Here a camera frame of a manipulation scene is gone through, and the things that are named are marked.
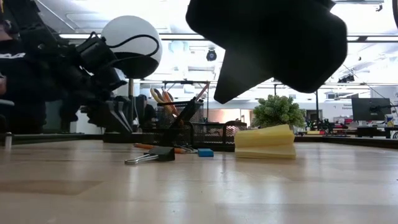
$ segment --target computer monitor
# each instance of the computer monitor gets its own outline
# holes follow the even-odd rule
[[[388,98],[353,98],[353,117],[355,121],[384,121],[391,114]]]

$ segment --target small cylinder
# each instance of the small cylinder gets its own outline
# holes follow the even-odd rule
[[[6,133],[6,140],[5,140],[5,149],[6,151],[11,151],[11,146],[12,146],[12,134],[11,133]]]

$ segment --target office desk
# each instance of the office desk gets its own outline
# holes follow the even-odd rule
[[[398,151],[297,143],[297,159],[177,154],[125,166],[129,144],[0,151],[0,221],[29,224],[397,223]]]

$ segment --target ceiling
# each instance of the ceiling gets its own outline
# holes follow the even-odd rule
[[[98,33],[113,18],[135,15],[148,20],[163,34],[193,33],[185,22],[189,0],[36,0],[44,21],[61,34]],[[397,27],[392,18],[392,0],[336,0],[332,13],[342,18],[350,35],[396,35]],[[383,10],[378,11],[379,4]],[[166,41],[163,42],[164,56],[159,69],[150,80],[194,80],[217,79],[224,50],[209,41]],[[205,55],[209,47],[215,47],[218,59],[207,62]],[[337,82],[339,77],[350,72],[362,76],[362,82],[375,82],[379,72],[386,66],[386,58],[395,63],[397,44],[349,44],[347,59],[330,79]]]

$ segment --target binder clip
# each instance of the binder clip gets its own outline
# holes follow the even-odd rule
[[[160,147],[157,146],[149,152],[144,153],[143,156],[134,158],[134,159],[127,159],[124,161],[126,165],[134,165],[140,162],[147,162],[147,161],[159,161],[159,162],[168,162],[174,161],[175,154],[173,147]]]

